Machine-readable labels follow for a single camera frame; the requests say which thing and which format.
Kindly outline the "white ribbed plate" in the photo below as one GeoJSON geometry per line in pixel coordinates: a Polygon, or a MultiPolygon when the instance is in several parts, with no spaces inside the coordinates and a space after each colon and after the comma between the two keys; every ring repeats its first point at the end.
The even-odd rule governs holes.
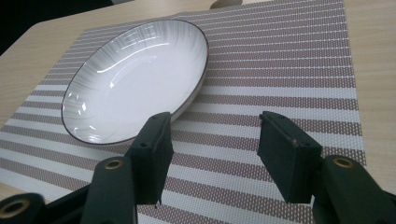
{"type": "Polygon", "coordinates": [[[62,102],[66,131],[110,145],[135,138],[156,114],[176,119],[201,89],[208,56],[204,32],[188,21],[151,21],[114,37],[70,81],[62,102]]]}

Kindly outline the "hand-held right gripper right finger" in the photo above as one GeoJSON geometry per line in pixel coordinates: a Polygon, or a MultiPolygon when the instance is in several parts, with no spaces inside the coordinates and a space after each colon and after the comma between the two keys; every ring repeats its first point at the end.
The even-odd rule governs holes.
{"type": "Polygon", "coordinates": [[[283,115],[263,111],[260,119],[257,155],[287,203],[309,203],[310,181],[321,162],[322,146],[283,115]]]}

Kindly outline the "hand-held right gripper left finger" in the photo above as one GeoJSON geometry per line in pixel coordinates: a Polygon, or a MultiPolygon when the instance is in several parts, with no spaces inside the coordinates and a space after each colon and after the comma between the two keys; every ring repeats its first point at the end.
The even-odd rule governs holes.
{"type": "Polygon", "coordinates": [[[162,202],[163,189],[174,155],[171,114],[151,116],[130,145],[125,156],[131,160],[137,204],[162,202]]]}

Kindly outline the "striped woven placemat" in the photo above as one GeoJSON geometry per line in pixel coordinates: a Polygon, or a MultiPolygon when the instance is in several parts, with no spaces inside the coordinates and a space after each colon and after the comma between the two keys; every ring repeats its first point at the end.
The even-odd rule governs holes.
{"type": "MultiPolygon", "coordinates": [[[[327,155],[364,161],[343,0],[274,0],[184,13],[209,43],[203,86],[173,122],[174,156],[159,206],[139,224],[313,224],[286,203],[257,149],[260,114],[292,119],[327,155]]],[[[124,144],[94,146],[62,125],[65,90],[124,24],[84,31],[0,129],[0,183],[54,201],[84,187],[124,144]]]]}

